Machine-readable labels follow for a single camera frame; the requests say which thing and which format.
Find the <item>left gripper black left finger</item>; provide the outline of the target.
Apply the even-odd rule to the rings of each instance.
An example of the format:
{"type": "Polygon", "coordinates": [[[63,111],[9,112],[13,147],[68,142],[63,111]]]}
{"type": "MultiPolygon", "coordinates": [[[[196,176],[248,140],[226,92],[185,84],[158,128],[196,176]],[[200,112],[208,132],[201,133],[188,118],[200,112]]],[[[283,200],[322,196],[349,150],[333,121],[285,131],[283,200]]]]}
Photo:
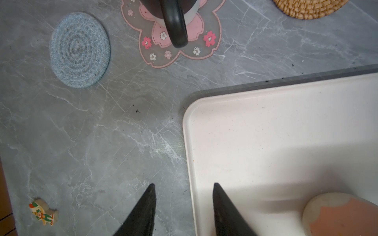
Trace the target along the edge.
{"type": "Polygon", "coordinates": [[[150,184],[114,236],[152,236],[156,211],[155,185],[150,184]]]}

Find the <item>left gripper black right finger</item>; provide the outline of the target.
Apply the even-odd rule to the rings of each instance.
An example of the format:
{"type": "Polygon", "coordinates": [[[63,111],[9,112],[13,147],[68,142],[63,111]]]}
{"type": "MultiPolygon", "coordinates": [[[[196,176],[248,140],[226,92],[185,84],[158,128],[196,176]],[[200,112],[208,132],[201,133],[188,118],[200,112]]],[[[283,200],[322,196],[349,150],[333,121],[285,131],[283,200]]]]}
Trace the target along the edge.
{"type": "Polygon", "coordinates": [[[213,208],[217,236],[257,236],[219,183],[214,183],[213,208]]]}

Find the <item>orange pink mug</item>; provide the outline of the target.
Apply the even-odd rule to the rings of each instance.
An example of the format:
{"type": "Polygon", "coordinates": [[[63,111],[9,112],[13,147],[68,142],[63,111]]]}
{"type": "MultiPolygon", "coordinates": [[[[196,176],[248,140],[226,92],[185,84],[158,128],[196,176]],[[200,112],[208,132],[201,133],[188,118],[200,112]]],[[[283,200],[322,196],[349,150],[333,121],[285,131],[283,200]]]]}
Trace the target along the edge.
{"type": "Polygon", "coordinates": [[[376,236],[378,206],[351,194],[320,194],[306,204],[302,226],[306,236],[376,236]]]}

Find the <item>light blue woven coaster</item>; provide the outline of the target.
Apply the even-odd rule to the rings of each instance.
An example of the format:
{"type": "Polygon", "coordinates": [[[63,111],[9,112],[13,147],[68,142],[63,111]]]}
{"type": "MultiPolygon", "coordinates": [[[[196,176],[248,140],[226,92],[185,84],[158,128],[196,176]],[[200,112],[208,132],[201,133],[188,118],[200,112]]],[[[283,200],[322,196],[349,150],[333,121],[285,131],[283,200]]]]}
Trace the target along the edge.
{"type": "Polygon", "coordinates": [[[51,68],[65,85],[83,89],[105,74],[110,62],[108,35],[93,16],[74,12],[55,28],[50,41],[51,68]]]}

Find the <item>pink flower coaster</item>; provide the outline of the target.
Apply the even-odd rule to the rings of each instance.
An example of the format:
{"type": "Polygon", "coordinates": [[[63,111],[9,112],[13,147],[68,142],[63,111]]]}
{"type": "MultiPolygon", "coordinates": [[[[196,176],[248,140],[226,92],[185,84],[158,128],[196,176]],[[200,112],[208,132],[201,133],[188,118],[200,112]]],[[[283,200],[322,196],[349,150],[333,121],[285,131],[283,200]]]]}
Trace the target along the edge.
{"type": "Polygon", "coordinates": [[[211,57],[222,28],[218,10],[224,1],[123,1],[122,15],[139,32],[139,51],[147,65],[164,68],[183,55],[211,57]]]}

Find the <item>black mug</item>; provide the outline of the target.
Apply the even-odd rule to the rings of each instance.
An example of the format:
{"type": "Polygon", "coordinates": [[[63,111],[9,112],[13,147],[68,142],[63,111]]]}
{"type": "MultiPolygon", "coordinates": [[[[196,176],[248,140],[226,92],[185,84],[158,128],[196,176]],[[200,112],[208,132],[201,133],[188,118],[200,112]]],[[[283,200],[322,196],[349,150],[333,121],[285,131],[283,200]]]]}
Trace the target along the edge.
{"type": "Polygon", "coordinates": [[[157,21],[163,22],[175,48],[189,43],[187,24],[198,12],[200,1],[146,0],[141,2],[157,21]]]}

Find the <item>woven rattan coaster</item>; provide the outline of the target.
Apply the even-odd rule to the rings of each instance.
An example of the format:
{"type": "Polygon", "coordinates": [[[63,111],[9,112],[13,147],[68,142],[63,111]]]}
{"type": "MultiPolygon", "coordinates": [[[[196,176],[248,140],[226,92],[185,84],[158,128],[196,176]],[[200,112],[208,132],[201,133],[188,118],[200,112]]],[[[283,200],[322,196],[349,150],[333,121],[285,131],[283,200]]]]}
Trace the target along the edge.
{"type": "Polygon", "coordinates": [[[300,20],[313,20],[336,12],[348,0],[273,0],[273,2],[287,16],[300,20]]]}

